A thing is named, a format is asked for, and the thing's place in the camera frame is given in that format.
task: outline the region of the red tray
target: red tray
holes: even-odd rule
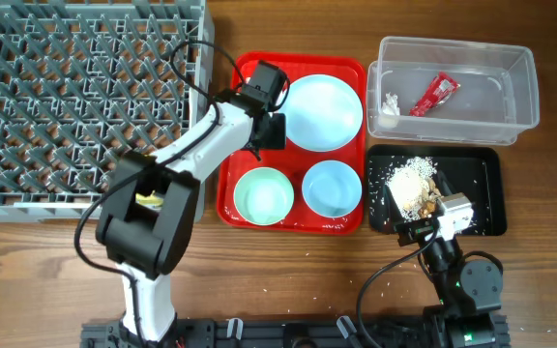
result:
[[[323,73],[342,79],[350,85],[365,104],[366,73],[365,68],[356,60],[344,57],[326,57],[303,54],[284,54],[272,52],[250,52],[241,56],[237,65],[244,77],[250,77],[257,62],[264,60],[280,67],[294,82],[300,77]],[[234,72],[232,88],[239,82]],[[308,232],[320,234],[344,235],[353,232],[363,220],[363,198],[356,209],[338,218],[321,217],[311,210],[302,196],[302,181],[307,171],[322,160],[340,160],[351,166],[364,182],[365,177],[365,110],[363,109],[363,125],[351,142],[340,149],[315,153],[304,150],[289,139],[282,151],[261,151],[262,161],[248,151],[238,151],[228,157],[220,166],[219,190],[217,193],[217,211],[220,218],[237,227],[260,228],[291,232]],[[233,202],[233,191],[238,180],[249,170],[260,166],[269,166],[281,171],[294,188],[294,205],[284,220],[271,226],[257,226],[244,220],[238,214]]]

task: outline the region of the candy wrapper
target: candy wrapper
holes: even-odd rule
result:
[[[410,110],[410,115],[425,116],[429,109],[444,103],[459,87],[460,85],[445,72],[438,73],[426,89],[425,95]]]

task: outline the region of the light blue bowl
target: light blue bowl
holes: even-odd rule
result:
[[[363,185],[349,165],[325,160],[308,170],[302,182],[302,194],[318,215],[340,218],[356,209],[363,195]]]
[[[294,204],[294,188],[283,173],[274,168],[259,167],[238,180],[233,202],[246,221],[267,226],[289,214]]]
[[[342,80],[315,74],[295,81],[280,109],[287,137],[299,147],[326,152],[347,145],[363,123],[363,105]]]

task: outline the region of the dish rack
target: dish rack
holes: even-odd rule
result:
[[[78,218],[124,152],[192,127],[207,102],[168,64],[187,39],[214,40],[205,0],[0,0],[0,221]],[[207,90],[213,51],[176,59]]]

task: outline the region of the wooden table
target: wooden table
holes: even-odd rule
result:
[[[502,312],[509,316],[513,345],[557,346],[557,2],[223,0],[209,7],[216,42],[234,56],[250,50],[303,52],[351,56],[367,66],[389,35],[530,47],[541,123],[514,145],[496,148],[508,232],[460,242],[464,250],[486,250],[504,262]],[[230,72],[217,58],[217,89],[227,85]],[[217,217],[210,192],[205,215],[172,274],[172,299],[184,318],[353,314],[363,282],[409,251],[397,246],[396,237],[371,231],[367,220],[341,238],[230,228]],[[82,323],[113,319],[124,310],[121,280],[76,257],[74,225],[0,224],[0,346],[77,347]],[[83,243],[92,257],[106,262],[93,227],[86,228]],[[433,287],[414,265],[382,276],[366,296],[366,311],[416,314],[434,305]]]

